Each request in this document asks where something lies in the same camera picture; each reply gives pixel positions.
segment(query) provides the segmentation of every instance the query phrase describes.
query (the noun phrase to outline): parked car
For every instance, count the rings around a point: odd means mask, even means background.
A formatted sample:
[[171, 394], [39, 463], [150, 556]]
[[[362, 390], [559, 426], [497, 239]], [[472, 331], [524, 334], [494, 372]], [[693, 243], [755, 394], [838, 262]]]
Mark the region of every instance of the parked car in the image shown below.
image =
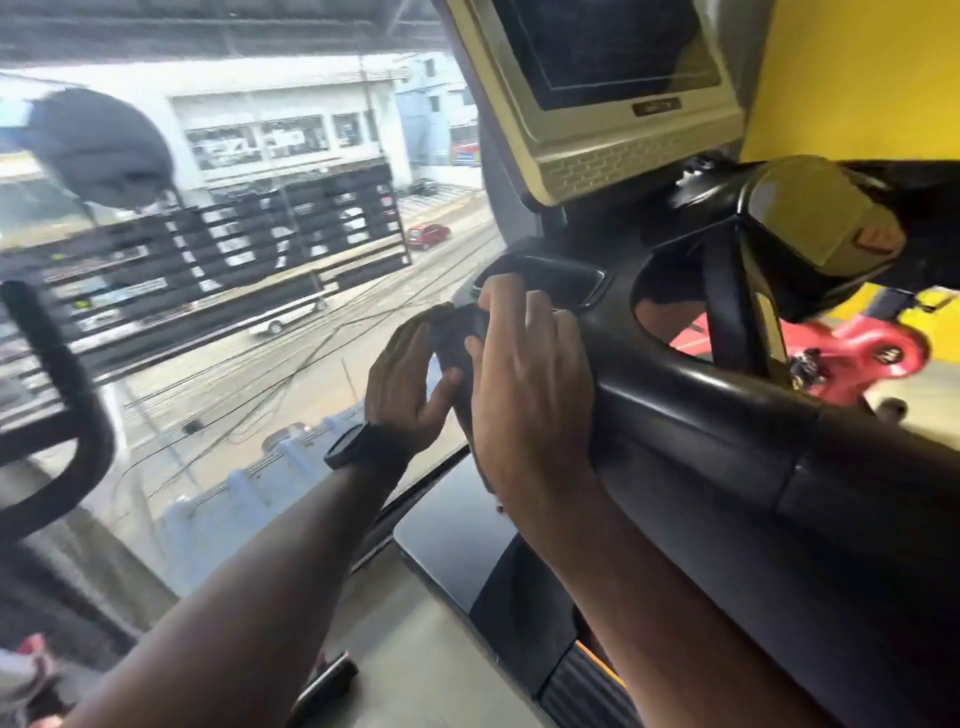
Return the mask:
[[426, 177], [421, 177], [419, 180], [414, 180], [410, 184], [409, 192], [411, 195], [430, 197], [431, 195], [437, 194], [438, 189], [440, 188], [436, 182], [429, 180]]
[[450, 228], [439, 223], [415, 225], [407, 230], [407, 245], [425, 251], [431, 245], [444, 242], [450, 236]]
[[323, 313], [328, 308], [330, 304], [324, 299], [317, 299], [316, 301], [311, 301], [306, 305], [297, 306], [296, 308], [291, 308], [281, 313], [277, 313], [271, 318], [264, 319], [259, 324], [255, 324], [247, 329], [247, 331], [254, 336], [260, 336], [267, 334], [269, 336], [277, 336], [284, 329], [293, 326], [298, 321], [312, 316], [317, 313]]

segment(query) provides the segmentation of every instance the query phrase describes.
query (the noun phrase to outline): hand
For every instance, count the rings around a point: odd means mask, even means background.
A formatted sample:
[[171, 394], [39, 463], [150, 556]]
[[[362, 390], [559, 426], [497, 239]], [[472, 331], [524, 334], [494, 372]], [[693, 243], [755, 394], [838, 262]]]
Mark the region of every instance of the hand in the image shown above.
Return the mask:
[[593, 380], [576, 318], [554, 311], [517, 276], [493, 276], [480, 294], [490, 312], [473, 359], [473, 441], [484, 476], [521, 530], [570, 489], [595, 482], [588, 462]]
[[427, 401], [426, 369], [433, 353], [429, 320], [448, 308], [449, 304], [433, 306], [400, 325], [373, 362], [367, 380], [367, 421], [392, 429], [411, 457], [440, 436], [464, 378], [459, 369], [447, 370]]

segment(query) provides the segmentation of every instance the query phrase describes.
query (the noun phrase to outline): wristwatch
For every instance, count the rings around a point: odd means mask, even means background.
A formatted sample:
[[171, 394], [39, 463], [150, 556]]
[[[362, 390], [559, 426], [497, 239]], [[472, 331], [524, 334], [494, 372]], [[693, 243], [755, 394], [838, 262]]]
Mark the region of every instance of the wristwatch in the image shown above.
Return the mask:
[[354, 425], [335, 442], [324, 456], [331, 470], [347, 465], [375, 465], [389, 473], [400, 473], [410, 464], [410, 453], [388, 427], [363, 423]]

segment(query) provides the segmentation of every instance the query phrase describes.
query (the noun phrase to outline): street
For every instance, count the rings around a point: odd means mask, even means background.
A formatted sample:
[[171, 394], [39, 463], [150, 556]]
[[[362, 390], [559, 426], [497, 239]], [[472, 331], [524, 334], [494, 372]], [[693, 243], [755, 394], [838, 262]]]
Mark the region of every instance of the street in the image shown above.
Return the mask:
[[[414, 253], [410, 268], [330, 297], [325, 314], [275, 339], [237, 332], [117, 385], [126, 398], [128, 460], [87, 507], [129, 542], [176, 498], [196, 497], [259, 459], [270, 434], [293, 423], [315, 426], [354, 405], [396, 327], [449, 300], [503, 245], [485, 197], [443, 219], [449, 240]], [[194, 420], [201, 428], [188, 435], [183, 425]], [[451, 415], [405, 482], [462, 444]]]

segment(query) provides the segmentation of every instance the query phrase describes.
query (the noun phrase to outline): red machine part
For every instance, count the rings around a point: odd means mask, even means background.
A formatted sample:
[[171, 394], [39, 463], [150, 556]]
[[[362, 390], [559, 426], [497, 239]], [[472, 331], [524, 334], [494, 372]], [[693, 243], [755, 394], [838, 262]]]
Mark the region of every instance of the red machine part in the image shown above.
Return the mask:
[[[787, 354], [794, 361], [803, 357], [816, 367], [816, 378], [804, 389], [831, 404], [856, 404], [875, 382], [914, 375], [930, 358], [926, 336], [896, 321], [861, 314], [837, 328], [819, 321], [781, 323]], [[692, 356], [709, 353], [707, 314], [682, 331], [671, 345]]]

